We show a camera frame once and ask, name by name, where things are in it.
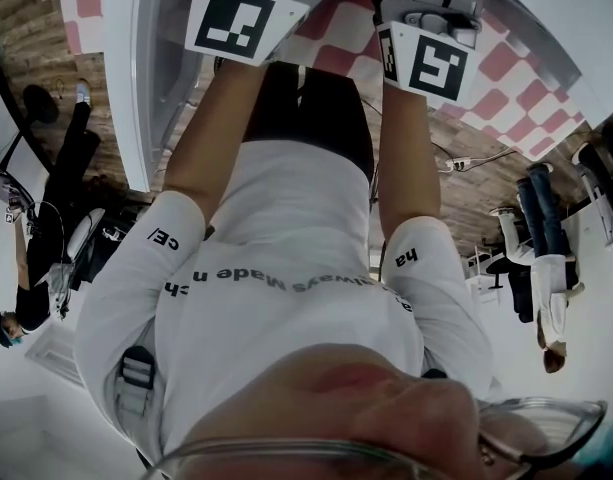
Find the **person in black clothing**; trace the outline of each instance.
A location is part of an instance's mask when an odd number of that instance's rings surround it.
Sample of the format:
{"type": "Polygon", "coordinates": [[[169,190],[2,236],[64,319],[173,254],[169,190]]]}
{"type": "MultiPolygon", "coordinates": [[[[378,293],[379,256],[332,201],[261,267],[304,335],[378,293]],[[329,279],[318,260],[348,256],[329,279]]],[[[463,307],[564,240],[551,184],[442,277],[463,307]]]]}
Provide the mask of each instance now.
{"type": "Polygon", "coordinates": [[[29,241],[28,250],[21,215],[16,216],[17,304],[14,312],[0,313],[0,345],[3,347],[20,343],[24,335],[37,330],[50,316],[48,284],[42,278],[53,263],[64,259],[62,254],[68,240],[84,217],[85,212],[75,200],[100,142],[97,135],[86,130],[90,112],[90,87],[80,81],[64,145],[46,184],[44,200],[38,203],[39,232],[29,241]]]}

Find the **hat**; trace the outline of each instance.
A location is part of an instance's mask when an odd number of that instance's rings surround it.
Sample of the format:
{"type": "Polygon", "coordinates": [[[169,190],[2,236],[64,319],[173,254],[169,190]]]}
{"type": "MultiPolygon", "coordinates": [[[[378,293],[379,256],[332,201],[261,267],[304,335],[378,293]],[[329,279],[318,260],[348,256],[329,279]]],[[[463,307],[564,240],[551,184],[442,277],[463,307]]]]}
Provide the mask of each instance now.
{"type": "Polygon", "coordinates": [[[2,329],[2,315],[1,314],[0,314],[0,345],[4,348],[10,348],[13,346],[13,344],[10,342],[10,338],[8,337],[8,334],[6,334],[6,331],[2,329]]]}

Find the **eyeglasses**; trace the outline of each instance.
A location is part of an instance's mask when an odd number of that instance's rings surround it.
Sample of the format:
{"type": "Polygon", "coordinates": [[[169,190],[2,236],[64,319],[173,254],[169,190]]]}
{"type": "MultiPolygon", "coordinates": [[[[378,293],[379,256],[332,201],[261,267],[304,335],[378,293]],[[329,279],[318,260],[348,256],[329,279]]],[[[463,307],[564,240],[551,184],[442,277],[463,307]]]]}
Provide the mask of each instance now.
{"type": "MultiPolygon", "coordinates": [[[[570,460],[603,421],[605,402],[520,398],[480,403],[482,462],[513,480],[570,460]]],[[[142,480],[424,480],[445,478],[379,446],[320,439],[223,439],[184,445],[142,480]]]]}

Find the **mouth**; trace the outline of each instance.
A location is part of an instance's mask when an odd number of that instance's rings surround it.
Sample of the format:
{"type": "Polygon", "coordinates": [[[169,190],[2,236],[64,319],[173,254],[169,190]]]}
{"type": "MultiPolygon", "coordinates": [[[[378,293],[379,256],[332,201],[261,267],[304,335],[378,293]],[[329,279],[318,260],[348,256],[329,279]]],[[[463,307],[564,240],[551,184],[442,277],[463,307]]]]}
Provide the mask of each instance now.
{"type": "Polygon", "coordinates": [[[374,388],[387,380],[398,380],[396,372],[367,363],[353,363],[337,366],[319,376],[306,389],[311,393],[331,393],[346,390],[360,392],[374,388]]]}

